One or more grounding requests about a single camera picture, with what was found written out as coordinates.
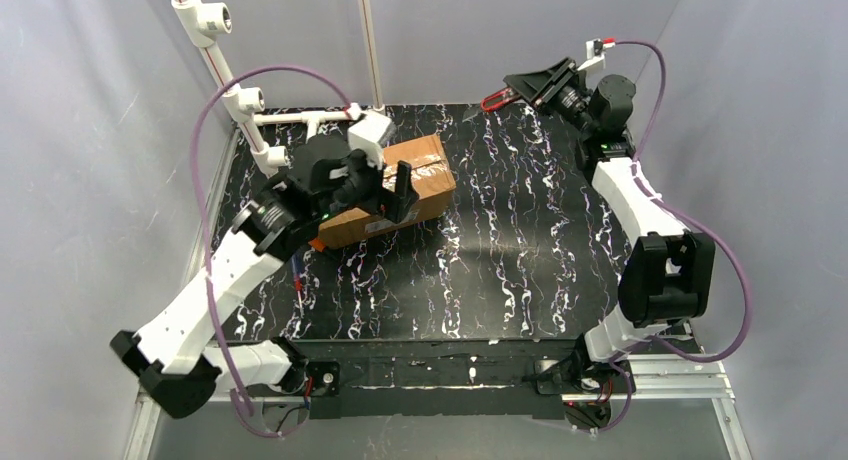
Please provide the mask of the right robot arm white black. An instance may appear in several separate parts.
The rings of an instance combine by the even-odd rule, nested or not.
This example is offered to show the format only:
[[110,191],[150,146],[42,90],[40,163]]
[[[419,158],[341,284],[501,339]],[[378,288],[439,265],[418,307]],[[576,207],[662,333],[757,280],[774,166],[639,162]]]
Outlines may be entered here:
[[641,172],[627,128],[635,84],[610,74],[590,88],[586,77],[586,70],[565,58],[544,70],[507,75],[504,84],[514,98],[559,115],[577,130],[577,166],[631,245],[616,306],[582,336],[585,358],[601,363],[705,313],[716,247],[661,208]]

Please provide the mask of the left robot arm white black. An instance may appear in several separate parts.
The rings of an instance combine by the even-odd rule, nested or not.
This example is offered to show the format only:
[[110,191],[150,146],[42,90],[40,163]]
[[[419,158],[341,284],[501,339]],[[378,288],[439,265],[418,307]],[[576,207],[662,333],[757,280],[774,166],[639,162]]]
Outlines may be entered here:
[[221,392],[252,407],[252,385],[299,391],[307,358],[288,340],[227,343],[222,325],[261,283],[319,235],[321,224],[360,209],[399,223],[418,201],[413,166],[371,162],[364,145],[316,135],[292,153],[236,215],[215,251],[176,298],[137,331],[121,330],[110,347],[142,389],[174,419]]

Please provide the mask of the red black utility knife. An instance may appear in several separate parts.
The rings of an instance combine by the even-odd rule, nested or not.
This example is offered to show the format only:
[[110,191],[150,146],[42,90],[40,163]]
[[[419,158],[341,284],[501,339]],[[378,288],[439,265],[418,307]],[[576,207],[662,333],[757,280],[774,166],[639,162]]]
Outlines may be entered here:
[[468,122],[481,113],[495,112],[520,99],[521,95],[513,88],[504,87],[467,109],[463,114],[462,121]]

